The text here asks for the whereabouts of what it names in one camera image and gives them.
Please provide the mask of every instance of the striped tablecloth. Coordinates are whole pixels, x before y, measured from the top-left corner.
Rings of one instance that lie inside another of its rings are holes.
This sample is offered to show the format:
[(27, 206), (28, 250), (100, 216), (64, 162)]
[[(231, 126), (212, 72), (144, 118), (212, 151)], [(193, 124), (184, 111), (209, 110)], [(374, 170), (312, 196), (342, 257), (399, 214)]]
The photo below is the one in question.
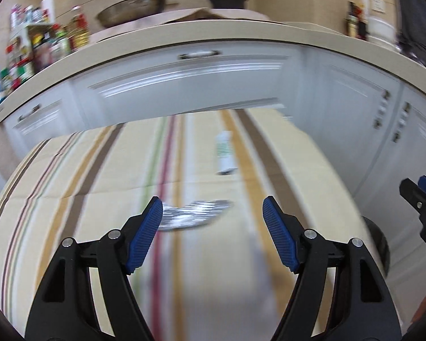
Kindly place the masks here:
[[(224, 130), (238, 166), (231, 175), (217, 174), (215, 139)], [(130, 283), (157, 341), (270, 340), (296, 280), (262, 218), (270, 194), (305, 228), (343, 242), (361, 237), (374, 254), (328, 161), (276, 110), (174, 115), (43, 141), (0, 195), (0, 308), (23, 334), (64, 237), (96, 240), (140, 214), (153, 195), (172, 206), (228, 199), (233, 207), (207, 226), (157, 233)], [(101, 328), (113, 334), (97, 270), (91, 275)], [(327, 315), (325, 301), (318, 329)]]

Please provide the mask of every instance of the crumpled silver foil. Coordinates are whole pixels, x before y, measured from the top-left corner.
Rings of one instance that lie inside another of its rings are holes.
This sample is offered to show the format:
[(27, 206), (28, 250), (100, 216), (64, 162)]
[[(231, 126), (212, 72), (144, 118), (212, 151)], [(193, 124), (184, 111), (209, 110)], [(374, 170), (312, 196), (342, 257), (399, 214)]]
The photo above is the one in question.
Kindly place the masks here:
[(230, 206), (232, 203), (229, 200), (194, 201), (183, 208), (162, 204), (162, 220), (158, 230), (182, 230), (208, 224)]

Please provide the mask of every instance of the metal screw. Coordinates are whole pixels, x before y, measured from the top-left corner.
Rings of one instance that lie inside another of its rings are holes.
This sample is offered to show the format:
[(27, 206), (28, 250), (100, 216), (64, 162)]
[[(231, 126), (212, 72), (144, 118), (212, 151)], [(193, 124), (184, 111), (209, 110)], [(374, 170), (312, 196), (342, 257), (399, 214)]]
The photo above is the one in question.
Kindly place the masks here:
[(73, 244), (73, 239), (71, 238), (71, 237), (68, 237), (68, 238), (65, 238), (63, 241), (62, 241), (62, 246), (63, 247), (69, 247), (69, 246), (71, 246), (72, 244)]
[(317, 233), (316, 233), (316, 231), (313, 231), (313, 230), (306, 230), (306, 231), (304, 232), (304, 235), (305, 235), (307, 238), (310, 238), (310, 239), (313, 239), (313, 238), (316, 238), (316, 237), (317, 237)]
[(107, 237), (110, 238), (111, 240), (115, 240), (117, 238), (119, 238), (121, 235), (119, 230), (112, 230), (107, 234)]
[(359, 238), (352, 238), (352, 243), (354, 246), (362, 247), (363, 241), (361, 241)]

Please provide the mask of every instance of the black pot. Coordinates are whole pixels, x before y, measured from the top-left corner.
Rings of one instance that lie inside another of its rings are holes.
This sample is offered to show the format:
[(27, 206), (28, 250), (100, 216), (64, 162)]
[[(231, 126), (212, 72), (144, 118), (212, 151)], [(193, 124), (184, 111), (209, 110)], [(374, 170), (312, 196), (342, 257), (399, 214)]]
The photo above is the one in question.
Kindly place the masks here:
[(246, 0), (210, 0), (213, 9), (244, 9)]

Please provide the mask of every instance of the red stripe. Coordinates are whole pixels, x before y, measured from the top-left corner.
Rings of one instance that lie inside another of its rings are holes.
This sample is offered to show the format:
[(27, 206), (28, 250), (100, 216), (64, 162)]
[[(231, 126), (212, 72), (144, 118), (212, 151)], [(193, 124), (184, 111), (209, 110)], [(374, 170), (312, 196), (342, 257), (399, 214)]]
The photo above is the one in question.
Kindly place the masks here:
[[(161, 178), (158, 184), (158, 197), (164, 201), (166, 198), (166, 181), (169, 170), (170, 152), (172, 149), (172, 138), (174, 135), (175, 115), (170, 118), (169, 133), (166, 139), (166, 152), (164, 155), (164, 164), (162, 165)], [(152, 333), (155, 341), (162, 341), (161, 329), (161, 310), (160, 310), (160, 297), (161, 297), (161, 268), (160, 268), (160, 252), (162, 245), (162, 236), (159, 232), (155, 235), (155, 247), (153, 255), (153, 283), (152, 283)]]
[(22, 208), (19, 218), (18, 218), (18, 222), (16, 224), (16, 227), (14, 228), (14, 231), (12, 233), (11, 236), (11, 242), (10, 245), (8, 246), (8, 252), (6, 253), (6, 259), (5, 259), (5, 268), (3, 270), (3, 277), (2, 277), (2, 299), (1, 299), (1, 310), (2, 312), (5, 314), (5, 288), (6, 288), (6, 280), (7, 280), (7, 272), (8, 272), (8, 266), (9, 266), (9, 259), (11, 257), (11, 252), (14, 249), (14, 244), (15, 244), (15, 239), (16, 239), (16, 234), (18, 232), (18, 229), (20, 228), (20, 225), (22, 223), (22, 220), (24, 218), (24, 216), (27, 213), (28, 207), (30, 206), (30, 201), (31, 199), (36, 195), (36, 193), (39, 191), (41, 185), (43, 184), (43, 181), (46, 177), (46, 175), (51, 171), (52, 166), (55, 165), (55, 162), (59, 159), (59, 156), (64, 152), (64, 150), (66, 149), (67, 145), (69, 144), (69, 142), (71, 141), (71, 139), (76, 135), (77, 133), (73, 133), (72, 135), (70, 135), (68, 137), (68, 139), (66, 140), (66, 142), (63, 144), (63, 146), (59, 149), (59, 151), (57, 152), (57, 154), (55, 154), (49, 165), (47, 166), (46, 170), (44, 171), (44, 173), (40, 176), (36, 186), (34, 187), (33, 191), (31, 192), (31, 194), (28, 196), (28, 198), (25, 200), (25, 204), (24, 207)]

